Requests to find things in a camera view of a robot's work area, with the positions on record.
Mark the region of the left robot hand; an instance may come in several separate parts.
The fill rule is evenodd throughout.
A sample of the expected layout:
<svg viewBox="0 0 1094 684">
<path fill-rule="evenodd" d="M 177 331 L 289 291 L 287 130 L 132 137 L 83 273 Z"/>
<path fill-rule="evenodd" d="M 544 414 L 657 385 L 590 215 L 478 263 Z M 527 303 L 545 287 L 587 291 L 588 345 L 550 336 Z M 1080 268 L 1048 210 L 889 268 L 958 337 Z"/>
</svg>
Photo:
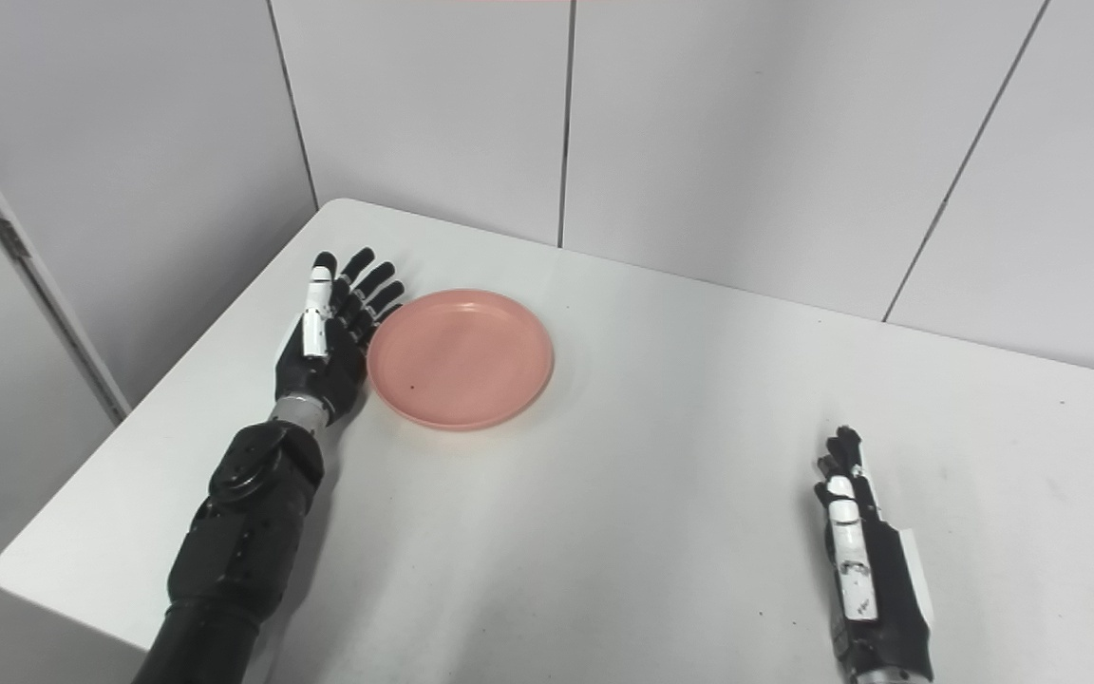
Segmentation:
<svg viewBox="0 0 1094 684">
<path fill-rule="evenodd" d="M 366 382 L 370 341 L 405 292 L 395 265 L 376 260 L 373 248 L 344 264 L 322 252 L 303 312 L 276 360 L 271 419 L 315 432 L 351 415 Z"/>
</svg>

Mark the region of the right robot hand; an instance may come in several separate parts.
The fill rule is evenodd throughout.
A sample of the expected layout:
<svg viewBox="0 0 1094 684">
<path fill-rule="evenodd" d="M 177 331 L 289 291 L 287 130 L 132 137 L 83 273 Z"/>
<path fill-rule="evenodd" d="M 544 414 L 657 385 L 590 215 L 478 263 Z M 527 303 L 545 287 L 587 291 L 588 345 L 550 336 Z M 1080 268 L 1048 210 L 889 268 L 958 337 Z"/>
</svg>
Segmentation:
<svg viewBox="0 0 1094 684">
<path fill-rule="evenodd" d="M 846 683 L 933 683 L 928 587 L 909 531 L 881 514 L 862 437 L 839 426 L 815 495 L 833 567 L 833 650 Z"/>
</svg>

